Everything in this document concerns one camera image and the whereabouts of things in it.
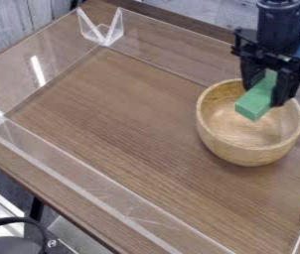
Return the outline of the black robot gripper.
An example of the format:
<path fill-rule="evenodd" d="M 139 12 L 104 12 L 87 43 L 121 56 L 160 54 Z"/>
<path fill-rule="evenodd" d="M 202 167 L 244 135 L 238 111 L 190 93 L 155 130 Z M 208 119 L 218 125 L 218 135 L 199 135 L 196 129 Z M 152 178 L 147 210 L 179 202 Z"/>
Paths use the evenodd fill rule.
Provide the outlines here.
<path fill-rule="evenodd" d="M 250 90 L 277 71 L 273 107 L 294 97 L 300 86 L 300 0 L 257 0 L 255 29 L 235 28 L 231 53 L 239 58 L 240 79 Z"/>

